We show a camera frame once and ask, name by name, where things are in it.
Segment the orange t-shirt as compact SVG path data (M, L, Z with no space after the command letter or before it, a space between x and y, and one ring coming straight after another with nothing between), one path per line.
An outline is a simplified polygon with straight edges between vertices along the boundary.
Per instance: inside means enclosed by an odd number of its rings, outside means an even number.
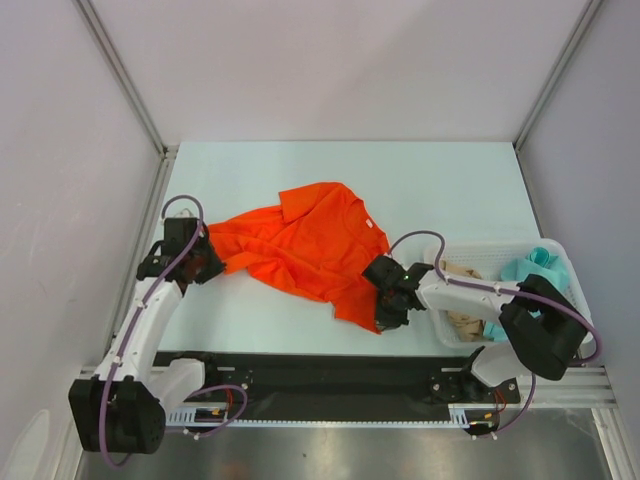
M377 293L363 273L390 244L364 201L339 182L285 190L279 200L209 225L227 273L245 270L287 294L330 303L337 319L378 333Z

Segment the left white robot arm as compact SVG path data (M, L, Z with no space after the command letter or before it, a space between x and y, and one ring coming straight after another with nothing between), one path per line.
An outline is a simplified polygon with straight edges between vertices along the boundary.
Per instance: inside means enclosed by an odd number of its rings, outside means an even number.
M81 445L89 452L151 454L166 419L191 393L207 400L221 376L193 358L179 358L159 375L152 367L174 311L191 284L225 270L202 222L173 217L163 223L136 272L134 298L119 332L95 372L73 382L68 399Z

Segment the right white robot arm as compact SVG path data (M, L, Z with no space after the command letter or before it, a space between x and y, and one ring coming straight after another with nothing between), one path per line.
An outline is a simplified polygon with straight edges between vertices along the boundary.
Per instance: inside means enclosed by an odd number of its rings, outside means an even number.
M526 374L558 381L589 334L589 322L539 275L490 283L444 271L438 263L404 268L379 255L362 276L377 291L374 318L383 329L406 325L411 310L468 314L502 327L505 341L476 348L453 375L456 400L484 401L504 381Z

